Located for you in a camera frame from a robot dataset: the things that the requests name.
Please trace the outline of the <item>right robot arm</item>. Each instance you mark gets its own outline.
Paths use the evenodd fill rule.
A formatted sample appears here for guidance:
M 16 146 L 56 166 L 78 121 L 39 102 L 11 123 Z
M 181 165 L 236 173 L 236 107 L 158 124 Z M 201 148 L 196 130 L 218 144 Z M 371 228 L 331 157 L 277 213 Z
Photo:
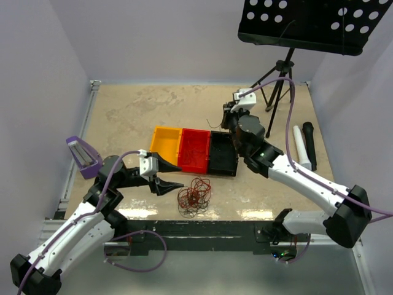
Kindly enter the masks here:
M 252 172 L 280 182 L 315 203 L 320 211 L 283 210 L 275 219 L 274 236 L 286 242 L 297 234 L 330 237 L 345 248 L 352 248 L 372 219 L 366 190 L 348 188 L 303 168 L 264 139 L 259 118 L 235 102 L 223 105 L 223 129 L 227 129 L 238 155 Z

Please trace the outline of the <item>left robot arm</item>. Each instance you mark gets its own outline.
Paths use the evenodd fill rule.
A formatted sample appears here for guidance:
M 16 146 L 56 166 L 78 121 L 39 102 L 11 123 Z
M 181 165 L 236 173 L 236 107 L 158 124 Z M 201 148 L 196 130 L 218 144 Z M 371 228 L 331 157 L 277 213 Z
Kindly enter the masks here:
M 123 200 L 120 188 L 148 186 L 162 196 L 181 188 L 181 183 L 161 180 L 159 172 L 182 169 L 163 159 L 157 152 L 140 149 L 139 165 L 126 167 L 123 158 L 111 155 L 103 160 L 94 185 L 64 224 L 29 255 L 16 255 L 10 262 L 12 281 L 19 294 L 56 294 L 61 276 L 78 263 L 88 251 L 109 240 L 121 241 L 127 234 L 127 218 L 116 208 Z

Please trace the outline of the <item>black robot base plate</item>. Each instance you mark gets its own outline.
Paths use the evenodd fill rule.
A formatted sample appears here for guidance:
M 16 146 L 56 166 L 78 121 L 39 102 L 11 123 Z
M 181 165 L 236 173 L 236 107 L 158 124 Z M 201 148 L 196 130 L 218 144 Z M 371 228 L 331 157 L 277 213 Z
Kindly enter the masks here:
M 169 251 L 245 251 L 253 254 L 271 254 L 278 248 L 290 248 L 294 242 L 307 241 L 305 234 L 294 236 L 276 229 L 274 221 L 153 221 L 109 218 L 114 237 L 135 232 L 130 238 L 118 242 L 130 247 L 132 256 L 146 256 L 150 251 L 163 249 L 162 242 L 150 230 L 162 236 Z

